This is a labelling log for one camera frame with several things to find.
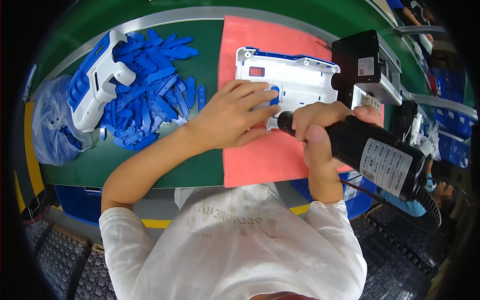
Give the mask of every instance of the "machine label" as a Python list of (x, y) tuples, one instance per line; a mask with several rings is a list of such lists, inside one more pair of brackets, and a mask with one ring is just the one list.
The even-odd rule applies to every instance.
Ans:
[(375, 69), (373, 68), (373, 56), (359, 59), (359, 69), (357, 76), (372, 76), (375, 75)]
[(370, 138), (361, 155), (360, 174), (398, 197), (412, 160), (405, 152)]

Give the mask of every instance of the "electric screwdriver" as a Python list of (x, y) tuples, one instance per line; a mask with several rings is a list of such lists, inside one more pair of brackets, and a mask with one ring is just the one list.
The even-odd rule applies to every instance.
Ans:
[[(292, 111), (284, 111), (278, 116), (279, 129), (295, 136), (292, 122)], [(420, 150), (384, 128), (360, 121), (355, 116), (347, 116), (344, 121), (327, 126), (325, 130), (330, 137), (333, 157), (400, 199), (419, 201), (431, 217), (426, 221), (428, 224), (420, 224), (420, 227), (433, 230), (440, 226), (438, 207), (423, 188), (426, 176), (421, 174), (425, 156)]]

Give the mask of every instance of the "white t-shirt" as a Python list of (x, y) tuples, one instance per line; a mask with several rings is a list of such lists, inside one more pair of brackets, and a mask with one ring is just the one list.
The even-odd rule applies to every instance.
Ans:
[(345, 202), (314, 201), (302, 220), (272, 183), (185, 204), (156, 244), (126, 208), (105, 211), (99, 223), (119, 300), (248, 300), (281, 291), (350, 300), (365, 284)]

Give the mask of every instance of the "pile of blue plastic parts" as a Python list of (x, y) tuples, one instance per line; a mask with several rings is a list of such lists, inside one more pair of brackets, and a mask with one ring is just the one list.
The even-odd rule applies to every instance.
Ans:
[(124, 62), (135, 72), (135, 81), (125, 86), (117, 85), (117, 98), (107, 103), (100, 120), (100, 137), (105, 140), (105, 128), (113, 135), (113, 142), (122, 148), (141, 150), (153, 143), (155, 131), (162, 122), (187, 122), (198, 96), (198, 111), (205, 106), (205, 87), (195, 89), (195, 79), (187, 80), (175, 73), (172, 61), (185, 60), (199, 55), (197, 49), (187, 46), (193, 37), (176, 38), (172, 34), (163, 40), (153, 30), (147, 31), (149, 39), (138, 32), (127, 34), (127, 43), (113, 49), (115, 62)]

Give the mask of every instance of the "white and blue toy gun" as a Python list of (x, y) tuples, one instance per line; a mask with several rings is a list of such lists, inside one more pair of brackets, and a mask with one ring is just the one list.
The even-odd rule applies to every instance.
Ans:
[(73, 124), (82, 132), (92, 132), (103, 115), (103, 108), (117, 97), (113, 77), (123, 85), (131, 85), (135, 73), (121, 62), (114, 62), (112, 50), (127, 36), (118, 30), (108, 32), (84, 59), (67, 87), (67, 102)]

